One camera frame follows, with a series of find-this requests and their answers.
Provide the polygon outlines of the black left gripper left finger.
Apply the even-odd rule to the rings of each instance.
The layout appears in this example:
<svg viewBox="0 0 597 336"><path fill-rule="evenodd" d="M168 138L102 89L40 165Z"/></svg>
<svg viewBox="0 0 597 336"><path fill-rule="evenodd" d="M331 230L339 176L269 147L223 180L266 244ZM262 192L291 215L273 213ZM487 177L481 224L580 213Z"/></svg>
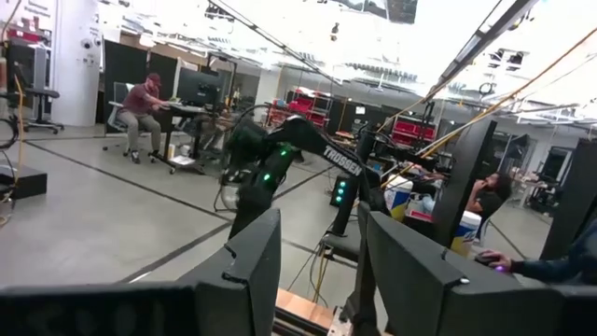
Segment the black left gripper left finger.
<svg viewBox="0 0 597 336"><path fill-rule="evenodd" d="M176 336L271 336L281 272L281 214L269 209L178 280L192 289Z"/></svg>

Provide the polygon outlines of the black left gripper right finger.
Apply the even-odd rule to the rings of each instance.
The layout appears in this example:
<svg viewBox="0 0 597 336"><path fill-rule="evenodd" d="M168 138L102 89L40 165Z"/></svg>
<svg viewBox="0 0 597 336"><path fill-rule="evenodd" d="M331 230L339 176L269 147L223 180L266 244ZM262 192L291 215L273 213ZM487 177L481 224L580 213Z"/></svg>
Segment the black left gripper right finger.
<svg viewBox="0 0 597 336"><path fill-rule="evenodd" d="M560 296L466 259L380 212L372 270L396 336L556 336Z"/></svg>

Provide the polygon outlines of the person's forearm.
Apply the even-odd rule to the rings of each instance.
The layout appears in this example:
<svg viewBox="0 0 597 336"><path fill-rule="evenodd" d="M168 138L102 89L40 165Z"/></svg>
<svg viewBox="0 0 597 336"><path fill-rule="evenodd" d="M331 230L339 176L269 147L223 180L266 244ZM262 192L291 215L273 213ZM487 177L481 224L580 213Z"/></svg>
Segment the person's forearm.
<svg viewBox="0 0 597 336"><path fill-rule="evenodd" d="M512 261L509 270L544 283L597 286L597 218L562 258Z"/></svg>

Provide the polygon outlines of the white wipes tub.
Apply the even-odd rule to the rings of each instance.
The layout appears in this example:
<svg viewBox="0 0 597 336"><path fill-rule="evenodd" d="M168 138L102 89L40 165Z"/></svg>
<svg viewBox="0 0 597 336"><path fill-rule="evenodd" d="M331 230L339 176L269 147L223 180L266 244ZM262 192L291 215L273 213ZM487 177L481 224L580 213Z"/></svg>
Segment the white wipes tub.
<svg viewBox="0 0 597 336"><path fill-rule="evenodd" d="M469 255L471 246L476 239L480 224L480 215L464 211L453 236L451 250L466 258Z"/></svg>
<svg viewBox="0 0 597 336"><path fill-rule="evenodd" d="M384 199L390 216L402 222L410 202L413 182L399 175L391 175L384 190Z"/></svg>

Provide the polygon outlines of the computer mouse with purple light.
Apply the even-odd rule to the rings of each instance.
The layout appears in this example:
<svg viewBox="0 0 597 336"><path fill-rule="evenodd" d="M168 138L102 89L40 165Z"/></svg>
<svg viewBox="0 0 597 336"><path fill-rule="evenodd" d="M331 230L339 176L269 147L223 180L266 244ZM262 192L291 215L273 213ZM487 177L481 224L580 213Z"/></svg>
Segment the computer mouse with purple light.
<svg viewBox="0 0 597 336"><path fill-rule="evenodd" d="M497 256L488 256L488 255L481 255L481 254L478 254L474 257L475 262L477 262L483 266L489 267L493 270L496 270L498 272L502 272L504 270L504 267L501 265L497 265L497 262L499 260L500 260L500 258Z"/></svg>

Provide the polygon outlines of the red storage shelf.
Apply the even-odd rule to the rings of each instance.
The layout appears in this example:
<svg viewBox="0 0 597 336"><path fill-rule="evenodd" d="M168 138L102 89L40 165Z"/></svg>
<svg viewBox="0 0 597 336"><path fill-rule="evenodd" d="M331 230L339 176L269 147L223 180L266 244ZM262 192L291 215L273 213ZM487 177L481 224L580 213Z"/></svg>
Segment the red storage shelf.
<svg viewBox="0 0 597 336"><path fill-rule="evenodd" d="M319 129L324 130L329 122L333 99L323 92L297 88L289 91L284 99L268 104L265 125L278 126L291 115L301 115Z"/></svg>

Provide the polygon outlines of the person with raised hand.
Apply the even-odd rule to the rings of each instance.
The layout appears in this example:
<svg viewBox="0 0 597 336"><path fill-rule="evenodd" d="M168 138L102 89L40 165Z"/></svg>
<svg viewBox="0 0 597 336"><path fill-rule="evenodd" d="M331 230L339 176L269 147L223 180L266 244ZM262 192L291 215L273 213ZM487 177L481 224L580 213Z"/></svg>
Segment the person with raised hand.
<svg viewBox="0 0 597 336"><path fill-rule="evenodd" d="M503 173L493 173L477 180L467 200L465 210L481 217L484 224L510 197L512 178Z"/></svg>

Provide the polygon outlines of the grey office chair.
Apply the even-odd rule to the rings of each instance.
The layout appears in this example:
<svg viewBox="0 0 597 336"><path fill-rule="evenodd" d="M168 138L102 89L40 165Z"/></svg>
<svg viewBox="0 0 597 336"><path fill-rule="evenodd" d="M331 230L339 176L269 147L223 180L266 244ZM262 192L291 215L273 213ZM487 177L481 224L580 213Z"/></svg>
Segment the grey office chair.
<svg viewBox="0 0 597 336"><path fill-rule="evenodd" d="M109 101L112 111L107 119L106 125L109 128L116 130L118 133L127 134L128 126L118 118L118 112L123 107L123 101L127 97L130 90L133 88L131 83L114 82L113 83L113 98Z"/></svg>

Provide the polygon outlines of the black partition panel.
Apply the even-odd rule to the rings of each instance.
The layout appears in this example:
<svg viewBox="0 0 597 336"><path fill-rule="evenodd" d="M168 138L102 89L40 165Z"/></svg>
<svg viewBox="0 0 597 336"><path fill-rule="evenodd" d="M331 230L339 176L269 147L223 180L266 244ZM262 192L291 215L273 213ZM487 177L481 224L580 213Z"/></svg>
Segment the black partition panel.
<svg viewBox="0 0 597 336"><path fill-rule="evenodd" d="M145 81L150 73L160 75L160 99L169 99L174 93L174 72L177 60L147 51L129 47L116 42L104 43L104 132L116 133L118 130L109 126L107 121L115 102L114 83L138 84Z"/></svg>

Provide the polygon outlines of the black box on floor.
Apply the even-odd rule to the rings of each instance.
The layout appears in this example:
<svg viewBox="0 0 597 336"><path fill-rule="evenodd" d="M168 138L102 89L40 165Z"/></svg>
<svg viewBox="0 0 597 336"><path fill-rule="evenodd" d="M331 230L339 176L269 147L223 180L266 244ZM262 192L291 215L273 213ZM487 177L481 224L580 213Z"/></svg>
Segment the black box on floor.
<svg viewBox="0 0 597 336"><path fill-rule="evenodd" d="M7 161L0 161L0 195L11 191L11 198L20 200L47 193L48 174L23 165L10 166Z"/></svg>

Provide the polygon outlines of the white pillar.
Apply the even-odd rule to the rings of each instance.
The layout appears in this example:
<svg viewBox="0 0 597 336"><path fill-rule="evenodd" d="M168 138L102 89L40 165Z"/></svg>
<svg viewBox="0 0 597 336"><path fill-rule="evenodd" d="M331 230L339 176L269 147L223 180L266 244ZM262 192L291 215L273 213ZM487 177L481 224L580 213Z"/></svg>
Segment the white pillar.
<svg viewBox="0 0 597 336"><path fill-rule="evenodd" d="M52 37L52 88L60 97L51 118L68 126L95 124L102 34L98 0L57 0Z"/></svg>

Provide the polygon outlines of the black stool chair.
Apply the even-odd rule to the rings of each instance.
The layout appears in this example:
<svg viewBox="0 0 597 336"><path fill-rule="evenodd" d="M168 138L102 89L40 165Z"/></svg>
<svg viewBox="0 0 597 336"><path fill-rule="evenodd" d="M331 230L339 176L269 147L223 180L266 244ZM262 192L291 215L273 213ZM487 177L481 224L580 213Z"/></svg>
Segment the black stool chair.
<svg viewBox="0 0 597 336"><path fill-rule="evenodd" d="M47 129L53 134L58 134L63 131L63 124L44 118L44 113L46 112L46 108L50 105L50 101L59 98L60 94L57 91L36 88L27 88L25 92L34 98L35 117L33 119L27 119L24 122L23 130L28 133L32 129Z"/></svg>

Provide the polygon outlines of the thin black frame post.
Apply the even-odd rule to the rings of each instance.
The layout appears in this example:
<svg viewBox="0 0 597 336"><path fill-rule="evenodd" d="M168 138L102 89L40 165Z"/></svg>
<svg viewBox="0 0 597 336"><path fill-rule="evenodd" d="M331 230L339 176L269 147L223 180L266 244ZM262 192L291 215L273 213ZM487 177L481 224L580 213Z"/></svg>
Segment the thin black frame post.
<svg viewBox="0 0 597 336"><path fill-rule="evenodd" d="M352 323L353 336L380 336L375 307L376 282L370 262L367 242L367 225L370 206L361 201L357 206L360 233L358 265L354 291L348 297L344 312Z"/></svg>

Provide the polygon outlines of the wide black frame post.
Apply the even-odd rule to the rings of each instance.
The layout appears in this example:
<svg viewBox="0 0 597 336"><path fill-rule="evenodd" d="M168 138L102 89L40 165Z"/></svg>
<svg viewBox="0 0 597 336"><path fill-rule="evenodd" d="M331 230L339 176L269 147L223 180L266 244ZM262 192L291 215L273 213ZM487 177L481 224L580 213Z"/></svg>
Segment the wide black frame post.
<svg viewBox="0 0 597 336"><path fill-rule="evenodd" d="M482 120L459 137L452 153L452 169L433 212L433 240L450 247L468 198L489 150L497 122Z"/></svg>

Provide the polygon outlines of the overhead frame rail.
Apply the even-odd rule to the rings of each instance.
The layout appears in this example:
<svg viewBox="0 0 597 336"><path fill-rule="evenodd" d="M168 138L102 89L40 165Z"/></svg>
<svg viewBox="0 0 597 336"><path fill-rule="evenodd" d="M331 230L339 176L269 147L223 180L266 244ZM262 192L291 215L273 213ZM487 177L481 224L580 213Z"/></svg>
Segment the overhead frame rail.
<svg viewBox="0 0 597 336"><path fill-rule="evenodd" d="M474 30L453 54L436 82L420 100L422 104L432 100L467 66L469 66L496 39L509 30L514 23L529 12L539 0L495 0Z"/></svg>

